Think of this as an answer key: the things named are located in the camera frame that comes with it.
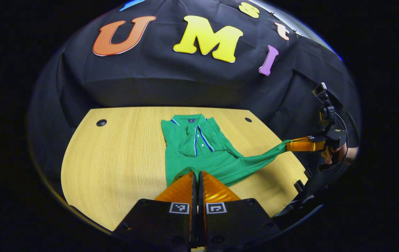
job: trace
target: green polo shirt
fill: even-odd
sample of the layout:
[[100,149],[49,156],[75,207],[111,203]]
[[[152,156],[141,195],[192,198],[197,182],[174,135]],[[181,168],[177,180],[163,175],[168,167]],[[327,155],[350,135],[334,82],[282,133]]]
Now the green polo shirt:
[[258,156],[242,156],[221,132],[214,118],[202,114],[175,115],[170,121],[162,120],[167,149],[165,165],[167,185],[193,171],[196,179],[204,170],[231,186],[271,163],[286,151],[285,140]]

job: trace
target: black cloth backdrop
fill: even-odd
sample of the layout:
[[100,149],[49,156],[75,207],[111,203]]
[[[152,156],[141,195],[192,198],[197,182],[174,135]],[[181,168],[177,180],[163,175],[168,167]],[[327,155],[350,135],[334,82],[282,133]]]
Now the black cloth backdrop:
[[[357,89],[341,59],[324,46],[297,35],[286,41],[274,22],[284,24],[261,7],[254,19],[242,13],[241,1],[152,0],[119,12],[123,5],[81,28],[54,54],[41,72],[28,111],[28,136],[40,169],[62,195],[61,165],[70,138],[90,109],[128,106],[191,106],[246,109],[279,138],[294,139],[316,133],[320,102],[311,91],[325,82],[337,112],[349,130],[349,147],[361,136],[361,108]],[[243,32],[234,63],[202,55],[180,53],[187,22],[184,16],[206,18],[214,32],[233,26]],[[97,56],[92,46],[100,28],[125,20],[112,38],[124,41],[132,19],[156,16],[140,42],[118,55]],[[274,46],[271,74],[259,73]],[[313,174],[324,163],[317,153],[295,153]]]

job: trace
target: wooden table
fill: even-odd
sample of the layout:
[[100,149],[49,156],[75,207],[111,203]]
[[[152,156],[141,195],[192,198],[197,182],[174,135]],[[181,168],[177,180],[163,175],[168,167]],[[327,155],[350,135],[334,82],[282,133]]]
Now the wooden table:
[[[214,117],[243,156],[265,153],[281,140],[249,110],[206,107],[117,107],[90,110],[74,132],[62,164],[68,204],[113,231],[134,204],[154,199],[167,188],[166,142],[161,120],[173,115]],[[97,126],[101,119],[107,120]],[[294,184],[307,182],[305,168],[291,152],[230,189],[241,199],[255,198],[272,217],[294,197]]]

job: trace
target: wood grain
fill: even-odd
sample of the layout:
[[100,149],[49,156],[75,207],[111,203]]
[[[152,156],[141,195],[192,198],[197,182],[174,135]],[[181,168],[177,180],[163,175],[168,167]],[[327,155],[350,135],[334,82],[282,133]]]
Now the wood grain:
[[[167,188],[166,143],[161,120],[173,115],[214,117],[243,156],[265,153],[281,140],[249,110],[206,107],[115,107],[90,110],[74,132],[63,159],[64,196],[87,217],[113,231],[134,204],[154,199]],[[104,126],[97,126],[105,119]],[[291,153],[230,189],[241,199],[255,198],[274,216],[294,197],[294,183],[307,182],[305,168]]]

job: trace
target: blue stripe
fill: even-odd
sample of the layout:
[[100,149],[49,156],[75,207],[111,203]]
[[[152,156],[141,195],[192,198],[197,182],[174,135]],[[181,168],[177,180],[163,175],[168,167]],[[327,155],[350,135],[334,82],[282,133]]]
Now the blue stripe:
[[194,138],[195,138],[195,141],[194,141],[194,148],[195,148],[195,156],[197,156],[198,155],[198,150],[196,149],[196,128],[195,128],[195,135],[193,136]]
[[202,129],[201,127],[199,127],[198,125],[198,129],[199,129],[199,133],[201,134],[202,139],[204,139],[204,142],[206,142],[207,147],[209,147],[210,151],[214,151],[213,147],[210,145],[209,141],[207,141],[206,137],[204,136],[204,134],[202,133]]
[[171,120],[174,124],[179,125],[179,123],[177,123],[177,121],[175,121],[174,119]]

